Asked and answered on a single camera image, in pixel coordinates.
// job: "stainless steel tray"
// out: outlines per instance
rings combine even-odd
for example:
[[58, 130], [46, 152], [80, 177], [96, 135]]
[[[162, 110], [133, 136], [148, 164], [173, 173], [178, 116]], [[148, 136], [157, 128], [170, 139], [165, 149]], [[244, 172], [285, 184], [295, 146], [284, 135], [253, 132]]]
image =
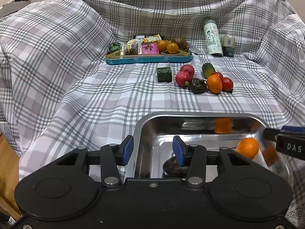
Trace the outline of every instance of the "stainless steel tray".
[[[231, 133], [216, 134], [215, 119], [229, 118]], [[278, 153], [279, 161], [267, 167], [262, 151], [274, 142], [263, 139], [267, 123], [251, 114], [155, 112], [144, 116], [134, 132], [134, 151], [126, 168], [125, 178], [162, 178], [163, 163], [173, 156], [172, 141], [179, 135], [186, 144], [199, 144], [209, 151], [220, 147], [235, 147], [246, 137], [254, 137], [260, 150], [254, 161], [283, 177], [292, 187], [293, 175], [285, 155]], [[216, 165], [206, 167], [206, 182], [217, 177]]]

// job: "wooden floor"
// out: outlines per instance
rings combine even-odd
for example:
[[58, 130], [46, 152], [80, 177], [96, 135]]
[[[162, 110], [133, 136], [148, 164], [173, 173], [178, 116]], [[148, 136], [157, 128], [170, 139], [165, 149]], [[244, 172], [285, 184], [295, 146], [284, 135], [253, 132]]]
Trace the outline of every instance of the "wooden floor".
[[10, 147], [4, 135], [0, 136], [0, 207], [15, 220], [20, 212], [14, 199], [15, 187], [19, 181], [19, 157]]

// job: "silver screw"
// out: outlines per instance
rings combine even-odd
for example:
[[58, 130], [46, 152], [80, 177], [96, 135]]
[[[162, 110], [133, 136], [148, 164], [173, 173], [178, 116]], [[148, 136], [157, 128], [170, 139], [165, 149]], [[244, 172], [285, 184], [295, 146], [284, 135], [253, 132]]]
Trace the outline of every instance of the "silver screw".
[[150, 186], [151, 188], [155, 188], [155, 187], [158, 186], [158, 184], [157, 184], [157, 183], [150, 183], [149, 186]]
[[190, 178], [188, 179], [188, 182], [189, 182], [190, 184], [196, 185], [196, 184], [201, 184], [201, 183], [203, 182], [203, 180], [202, 180], [202, 178], [200, 178], [200, 177], [190, 177]]
[[104, 179], [104, 183], [108, 184], [108, 185], [116, 185], [118, 184], [119, 180], [116, 177], [106, 177]]

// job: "checkered tablecloth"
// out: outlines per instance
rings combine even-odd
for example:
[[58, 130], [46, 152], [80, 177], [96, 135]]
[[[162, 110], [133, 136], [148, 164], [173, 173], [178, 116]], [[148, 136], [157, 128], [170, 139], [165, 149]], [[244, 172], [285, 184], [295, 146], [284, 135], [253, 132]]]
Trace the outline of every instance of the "checkered tablecloth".
[[[107, 65], [109, 43], [136, 34], [182, 36], [206, 52], [203, 19], [236, 38], [234, 58], [211, 62], [233, 94], [195, 95], [156, 81], [156, 67]], [[285, 0], [44, 0], [0, 20], [0, 129], [22, 154], [20, 178], [72, 149], [98, 150], [133, 134], [155, 111], [252, 113], [270, 127], [305, 125], [305, 24]], [[305, 164], [291, 158], [287, 217], [304, 225]]]

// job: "cucumber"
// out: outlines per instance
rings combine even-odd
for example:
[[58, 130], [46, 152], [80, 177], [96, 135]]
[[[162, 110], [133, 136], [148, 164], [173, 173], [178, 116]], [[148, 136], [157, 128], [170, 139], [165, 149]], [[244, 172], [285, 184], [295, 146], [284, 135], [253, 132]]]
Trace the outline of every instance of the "cucumber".
[[205, 63], [202, 65], [202, 75], [205, 79], [211, 76], [215, 72], [215, 69], [211, 63]]
[[157, 68], [157, 78], [159, 83], [172, 81], [172, 73], [170, 67]]

